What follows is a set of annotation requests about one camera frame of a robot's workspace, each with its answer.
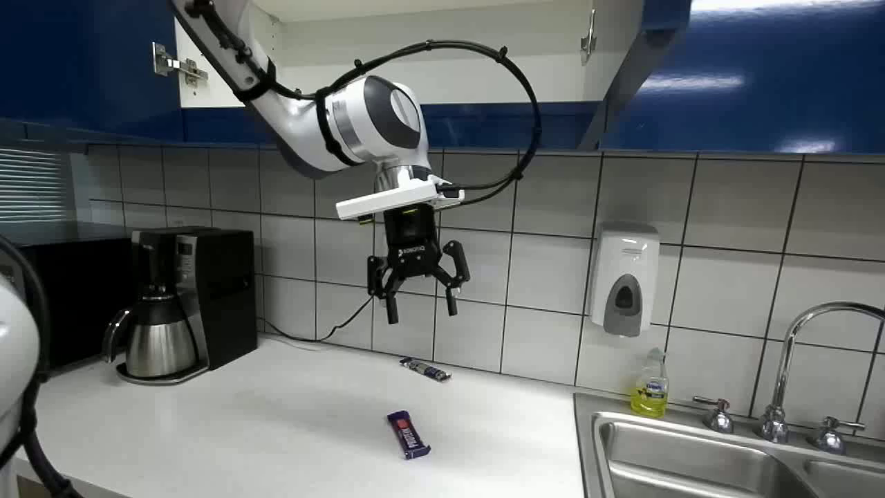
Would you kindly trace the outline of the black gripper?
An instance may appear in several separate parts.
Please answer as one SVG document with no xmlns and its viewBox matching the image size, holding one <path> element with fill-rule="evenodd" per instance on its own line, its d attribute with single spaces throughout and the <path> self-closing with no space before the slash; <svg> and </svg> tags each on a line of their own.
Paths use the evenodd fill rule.
<svg viewBox="0 0 885 498">
<path fill-rule="evenodd" d="M 433 226 L 433 210 L 428 204 L 411 204 L 385 212 L 388 259 L 367 257 L 367 294 L 385 302 L 388 322 L 399 322 L 395 294 L 399 277 L 428 277 L 433 272 L 436 283 L 445 288 L 447 316 L 456 316 L 456 290 L 469 283 L 469 266 L 465 246 L 447 240 L 443 254 L 454 264 L 451 272 L 443 268 L 440 240 Z"/>
</svg>

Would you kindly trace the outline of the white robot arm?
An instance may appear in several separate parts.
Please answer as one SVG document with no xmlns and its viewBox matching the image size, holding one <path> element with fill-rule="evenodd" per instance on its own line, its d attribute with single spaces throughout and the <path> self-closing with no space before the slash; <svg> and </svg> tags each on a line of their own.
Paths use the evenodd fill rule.
<svg viewBox="0 0 885 498">
<path fill-rule="evenodd" d="M 187 39 L 295 170 L 326 176 L 371 165 L 380 175 L 373 194 L 339 199 L 334 212 L 342 222 L 385 218 L 388 254 L 367 259 L 367 294 L 385 302 L 388 322 L 399 322 L 395 294 L 410 277 L 433 277 L 447 313 L 456 313 L 469 266 L 456 240 L 440 240 L 433 212 L 460 204 L 465 192 L 433 175 L 417 96 L 380 75 L 298 95 L 279 84 L 276 64 L 251 37 L 250 0 L 169 4 Z"/>
</svg>

